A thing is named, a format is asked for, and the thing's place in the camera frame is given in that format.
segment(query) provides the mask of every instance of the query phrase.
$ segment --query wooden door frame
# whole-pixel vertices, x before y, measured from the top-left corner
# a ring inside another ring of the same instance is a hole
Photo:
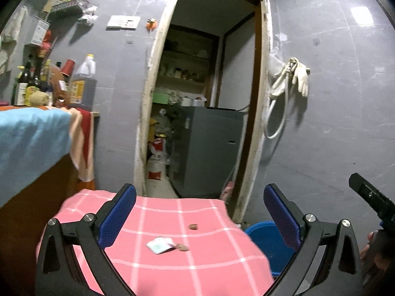
[[[168,0],[159,20],[155,42],[151,50],[148,64],[148,75],[142,92],[141,111],[136,137],[136,155],[134,167],[134,185],[139,195],[146,195],[145,166],[147,157],[147,141],[149,130],[149,117],[151,114],[153,91],[157,80],[159,62],[161,59],[167,31],[171,17],[178,0]],[[240,166],[232,198],[230,199],[228,213],[236,223],[242,221],[247,207],[249,195],[252,191],[260,156],[263,147],[263,123],[262,112],[264,110],[266,88],[268,82],[268,59],[269,59],[269,32],[268,32],[268,0],[255,1],[255,57],[254,74],[250,98],[250,109],[246,127]]]
[[[246,24],[249,20],[255,17],[255,11],[247,15],[245,18],[240,20],[234,27],[232,27],[228,32],[224,34],[224,39],[222,40],[222,50],[221,50],[221,60],[220,60],[220,69],[218,75],[218,84],[215,98],[215,106],[218,107],[218,103],[220,101],[221,94],[221,85],[222,85],[222,75],[224,73],[224,62],[225,62],[225,50],[226,50],[226,39],[232,33],[234,33],[237,29],[241,28],[244,24]]]

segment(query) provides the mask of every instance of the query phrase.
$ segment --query refrigerator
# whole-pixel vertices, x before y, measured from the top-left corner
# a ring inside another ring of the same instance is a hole
[[[243,112],[182,107],[173,122],[169,179],[182,198],[218,198],[236,164]]]

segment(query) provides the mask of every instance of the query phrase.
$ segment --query blue gripper pad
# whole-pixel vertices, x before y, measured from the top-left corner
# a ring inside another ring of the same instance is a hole
[[[99,221],[97,241],[101,249],[114,244],[123,224],[136,203],[136,197],[135,187],[125,184],[120,192],[111,201],[104,203],[97,212],[97,221]]]
[[[280,231],[284,243],[297,251],[301,245],[299,225],[271,185],[265,187],[263,201]]]

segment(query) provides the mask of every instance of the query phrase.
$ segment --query small orange object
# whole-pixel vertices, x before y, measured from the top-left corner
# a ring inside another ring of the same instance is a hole
[[[157,21],[154,18],[148,19],[147,20],[147,24],[146,24],[146,28],[148,31],[154,30],[157,27]]]

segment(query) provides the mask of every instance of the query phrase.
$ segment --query blue bucket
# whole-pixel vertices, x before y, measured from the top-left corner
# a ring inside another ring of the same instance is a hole
[[[265,254],[273,277],[278,277],[290,261],[294,250],[282,239],[273,221],[258,222],[245,230],[251,240]]]

